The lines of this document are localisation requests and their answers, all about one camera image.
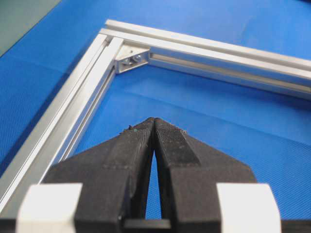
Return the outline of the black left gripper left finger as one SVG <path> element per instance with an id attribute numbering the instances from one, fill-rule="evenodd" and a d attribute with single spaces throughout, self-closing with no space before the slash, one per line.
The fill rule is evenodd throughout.
<path id="1" fill-rule="evenodd" d="M 154 153 L 154 118 L 50 167 L 43 183 L 81 183 L 79 233 L 120 233 L 125 218 L 144 218 Z"/>

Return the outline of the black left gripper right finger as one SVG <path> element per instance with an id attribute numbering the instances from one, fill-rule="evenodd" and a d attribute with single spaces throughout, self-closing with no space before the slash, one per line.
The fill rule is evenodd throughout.
<path id="1" fill-rule="evenodd" d="M 219 233 L 217 183 L 256 183 L 243 162 L 160 119 L 154 126 L 161 214 L 176 233 Z"/>

